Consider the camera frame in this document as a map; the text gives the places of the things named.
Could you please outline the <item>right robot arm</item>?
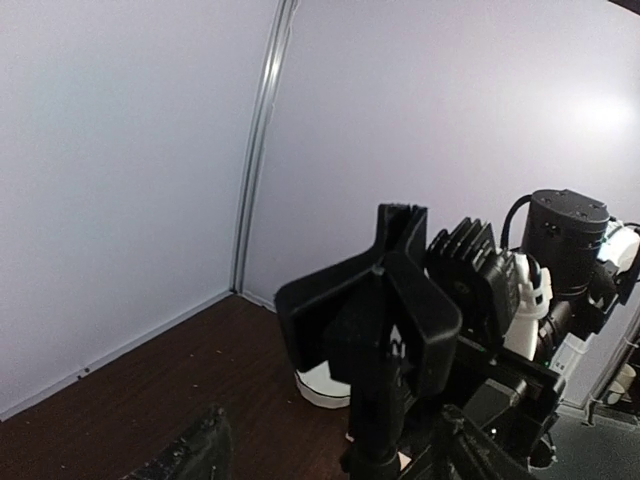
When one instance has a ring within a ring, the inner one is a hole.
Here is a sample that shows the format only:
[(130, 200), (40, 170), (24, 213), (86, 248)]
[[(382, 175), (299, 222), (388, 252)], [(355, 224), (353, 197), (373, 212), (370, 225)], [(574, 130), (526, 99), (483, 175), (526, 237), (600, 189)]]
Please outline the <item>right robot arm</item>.
[(526, 477), (578, 358), (634, 289), (639, 231), (605, 204), (539, 190), (518, 205), (517, 248), (466, 218), (399, 267), (418, 326), (411, 476)]

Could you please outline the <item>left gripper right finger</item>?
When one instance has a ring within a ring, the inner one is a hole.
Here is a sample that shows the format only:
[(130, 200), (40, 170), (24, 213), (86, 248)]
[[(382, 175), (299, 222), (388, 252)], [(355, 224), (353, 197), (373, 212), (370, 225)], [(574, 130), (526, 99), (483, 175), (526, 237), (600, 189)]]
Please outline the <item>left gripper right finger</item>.
[(532, 479), (462, 410), (444, 405), (421, 428), (424, 447), (414, 452), (401, 479)]

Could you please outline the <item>white scalloped bowl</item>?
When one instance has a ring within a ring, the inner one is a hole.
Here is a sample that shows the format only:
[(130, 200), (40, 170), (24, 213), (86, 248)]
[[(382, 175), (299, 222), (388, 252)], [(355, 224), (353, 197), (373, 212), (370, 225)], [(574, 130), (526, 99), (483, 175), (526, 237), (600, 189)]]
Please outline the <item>white scalloped bowl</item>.
[(329, 365), (324, 362), (308, 372), (294, 372), (301, 396), (312, 405), (337, 410), (350, 405), (351, 387), (330, 377)]

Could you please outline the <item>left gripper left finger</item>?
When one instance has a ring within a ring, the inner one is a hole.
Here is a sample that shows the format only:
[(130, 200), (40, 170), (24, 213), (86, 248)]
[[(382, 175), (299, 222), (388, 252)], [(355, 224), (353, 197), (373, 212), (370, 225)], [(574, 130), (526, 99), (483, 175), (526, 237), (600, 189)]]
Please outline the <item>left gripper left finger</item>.
[(156, 457), (123, 479), (231, 479), (232, 457), (226, 411), (212, 404)]

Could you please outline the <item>right aluminium frame post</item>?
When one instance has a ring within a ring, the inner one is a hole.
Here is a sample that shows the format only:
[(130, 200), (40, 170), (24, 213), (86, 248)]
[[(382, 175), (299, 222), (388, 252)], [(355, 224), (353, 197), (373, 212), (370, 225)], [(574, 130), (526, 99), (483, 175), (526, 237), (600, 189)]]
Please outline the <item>right aluminium frame post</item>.
[(264, 156), (267, 130), (275, 107), (281, 73), (299, 1), (282, 0), (272, 21), (267, 49), (261, 67), (251, 124), (245, 150), (243, 176), (234, 237), (229, 290), (244, 291), (249, 241), (256, 207), (260, 170)]

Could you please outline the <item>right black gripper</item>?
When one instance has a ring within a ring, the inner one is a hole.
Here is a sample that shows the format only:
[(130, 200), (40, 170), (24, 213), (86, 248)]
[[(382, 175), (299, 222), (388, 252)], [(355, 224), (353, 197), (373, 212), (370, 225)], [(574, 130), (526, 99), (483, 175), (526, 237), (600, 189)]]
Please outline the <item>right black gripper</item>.
[(424, 447), (421, 428), (427, 417), (449, 404), (529, 470), (532, 453), (557, 421), (564, 388), (561, 375), (541, 364), (459, 336), (444, 389), (434, 396), (406, 398), (404, 452), (409, 459), (404, 467)]

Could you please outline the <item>black microphone stand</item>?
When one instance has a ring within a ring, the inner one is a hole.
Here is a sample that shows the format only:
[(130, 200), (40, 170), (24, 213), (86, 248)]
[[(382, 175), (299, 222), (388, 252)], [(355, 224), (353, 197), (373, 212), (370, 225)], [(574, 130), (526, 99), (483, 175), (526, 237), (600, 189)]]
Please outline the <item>black microphone stand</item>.
[(405, 415), (445, 389), (454, 362), (462, 314), (425, 272), (427, 221), (423, 206), (382, 204), (371, 247), (275, 295), (295, 369), (326, 363), (350, 387), (351, 479), (398, 478)]

